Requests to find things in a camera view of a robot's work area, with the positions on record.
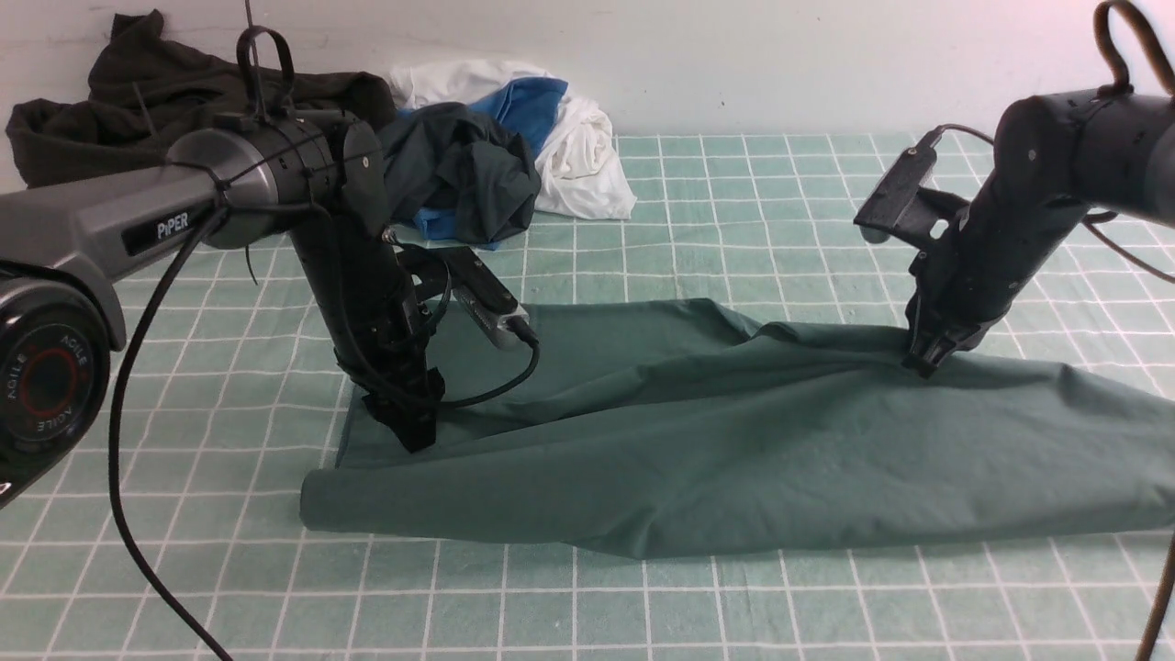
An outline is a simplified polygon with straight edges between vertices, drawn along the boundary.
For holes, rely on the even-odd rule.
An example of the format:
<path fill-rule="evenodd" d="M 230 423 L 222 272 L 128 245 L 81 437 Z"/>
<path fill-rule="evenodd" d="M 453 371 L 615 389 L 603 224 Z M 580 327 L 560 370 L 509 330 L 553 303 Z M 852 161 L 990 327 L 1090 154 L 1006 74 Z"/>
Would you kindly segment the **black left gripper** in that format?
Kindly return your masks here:
<path fill-rule="evenodd" d="M 411 277 L 394 248 L 349 217 L 306 218 L 290 238 L 337 364 L 365 390 L 365 409 L 395 424 L 410 454 L 432 447 L 439 394 L 427 365 L 424 319 Z"/>

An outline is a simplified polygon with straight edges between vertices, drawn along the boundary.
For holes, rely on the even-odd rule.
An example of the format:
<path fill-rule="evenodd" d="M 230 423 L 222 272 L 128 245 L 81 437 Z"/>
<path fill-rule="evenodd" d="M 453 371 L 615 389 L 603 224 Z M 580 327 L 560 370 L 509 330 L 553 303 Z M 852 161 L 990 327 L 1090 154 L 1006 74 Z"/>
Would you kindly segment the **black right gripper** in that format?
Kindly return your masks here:
<path fill-rule="evenodd" d="M 902 367 L 929 379 L 951 355 L 974 350 L 1088 213 L 1092 205 L 1075 198 L 981 189 L 956 225 L 912 263 Z"/>

